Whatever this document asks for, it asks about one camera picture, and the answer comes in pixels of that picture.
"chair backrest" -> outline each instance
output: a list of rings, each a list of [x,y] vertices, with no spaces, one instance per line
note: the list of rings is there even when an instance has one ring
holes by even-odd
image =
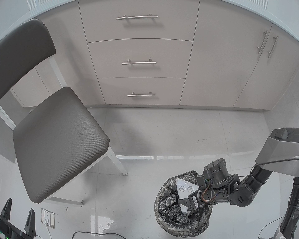
[[[31,19],[0,40],[0,99],[56,49],[41,20]]]

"chair seat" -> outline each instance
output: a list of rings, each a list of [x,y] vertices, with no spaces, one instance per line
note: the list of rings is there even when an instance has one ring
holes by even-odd
[[[103,156],[109,141],[71,88],[48,97],[13,131],[30,200],[40,203],[55,193]]]

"white power cord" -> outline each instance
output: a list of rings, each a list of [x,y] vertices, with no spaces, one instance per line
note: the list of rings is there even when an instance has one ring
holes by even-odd
[[[47,218],[46,218],[46,220],[45,220],[45,225],[46,225],[47,231],[48,231],[48,233],[49,233],[50,239],[52,239],[52,236],[51,236],[51,234],[50,234],[49,227],[48,227],[48,219],[47,219]]]

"plastic bag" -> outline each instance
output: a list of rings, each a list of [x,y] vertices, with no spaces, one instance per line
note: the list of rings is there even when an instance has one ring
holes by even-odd
[[[196,210],[191,206],[182,212],[178,203],[176,179],[181,178],[197,184],[198,173],[190,171],[168,179],[160,189],[155,200],[155,215],[158,224],[169,234],[176,237],[195,237],[209,226],[212,205],[202,204]]]

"floor outlet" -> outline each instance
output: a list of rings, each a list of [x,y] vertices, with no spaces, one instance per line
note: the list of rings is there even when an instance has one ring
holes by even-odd
[[[45,224],[46,221],[49,227],[55,228],[55,214],[42,208],[41,222]]]

